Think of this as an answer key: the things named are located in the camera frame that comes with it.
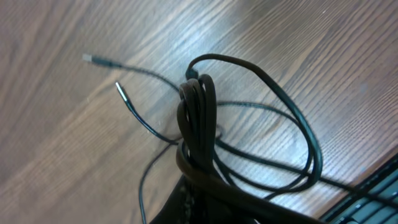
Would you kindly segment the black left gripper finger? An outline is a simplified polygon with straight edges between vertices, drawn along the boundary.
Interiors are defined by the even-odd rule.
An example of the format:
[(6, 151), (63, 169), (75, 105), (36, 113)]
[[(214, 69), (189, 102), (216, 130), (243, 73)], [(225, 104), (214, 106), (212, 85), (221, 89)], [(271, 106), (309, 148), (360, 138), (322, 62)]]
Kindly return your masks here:
[(213, 187), (210, 193), (188, 180), (178, 180), (165, 205), (150, 222), (153, 224), (224, 224), (257, 223), (256, 218), (226, 201), (225, 188)]

